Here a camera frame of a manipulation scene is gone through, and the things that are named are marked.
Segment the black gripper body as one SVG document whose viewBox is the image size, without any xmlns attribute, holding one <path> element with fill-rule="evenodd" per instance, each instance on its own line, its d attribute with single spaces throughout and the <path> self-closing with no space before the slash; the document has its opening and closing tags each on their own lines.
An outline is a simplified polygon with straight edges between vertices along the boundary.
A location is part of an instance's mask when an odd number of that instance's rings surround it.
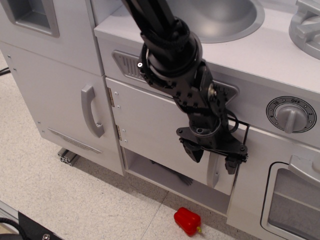
<svg viewBox="0 0 320 240">
<path fill-rule="evenodd" d="M 242 125 L 232 122 L 229 126 L 219 126 L 216 130 L 208 128 L 181 127 L 176 130 L 180 143 L 190 141 L 201 146 L 204 151 L 217 153 L 225 157 L 231 156 L 246 162 L 248 148 L 238 140 L 234 133 Z"/>
</svg>

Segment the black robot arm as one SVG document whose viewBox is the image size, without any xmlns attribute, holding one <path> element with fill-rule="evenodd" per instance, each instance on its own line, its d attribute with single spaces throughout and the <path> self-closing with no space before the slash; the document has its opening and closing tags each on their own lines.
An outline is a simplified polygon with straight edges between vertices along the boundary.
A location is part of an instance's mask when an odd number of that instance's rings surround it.
<svg viewBox="0 0 320 240">
<path fill-rule="evenodd" d="M 188 116 L 189 126 L 176 131 L 185 152 L 195 162 L 204 151 L 221 154 L 233 175 L 247 160 L 248 149 L 233 136 L 235 128 L 229 127 L 228 91 L 214 82 L 199 38 L 164 0 L 125 0 L 123 4 L 144 42 L 138 63 L 141 77 L 150 87 L 172 96 Z"/>
</svg>

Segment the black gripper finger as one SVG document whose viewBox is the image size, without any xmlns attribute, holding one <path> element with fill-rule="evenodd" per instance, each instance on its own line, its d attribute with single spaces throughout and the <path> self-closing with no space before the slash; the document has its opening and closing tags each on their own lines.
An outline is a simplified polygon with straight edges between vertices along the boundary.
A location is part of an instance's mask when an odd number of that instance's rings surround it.
<svg viewBox="0 0 320 240">
<path fill-rule="evenodd" d="M 189 155 L 189 157 L 196 163 L 201 161 L 201 158 L 204 154 L 204 150 L 200 145 L 194 143 L 192 141 L 183 141 L 182 143 L 185 152 Z"/>
<path fill-rule="evenodd" d="M 238 165 L 241 164 L 241 161 L 232 156 L 227 156 L 225 158 L 225 168 L 229 175 L 234 175 L 236 173 Z"/>
</svg>

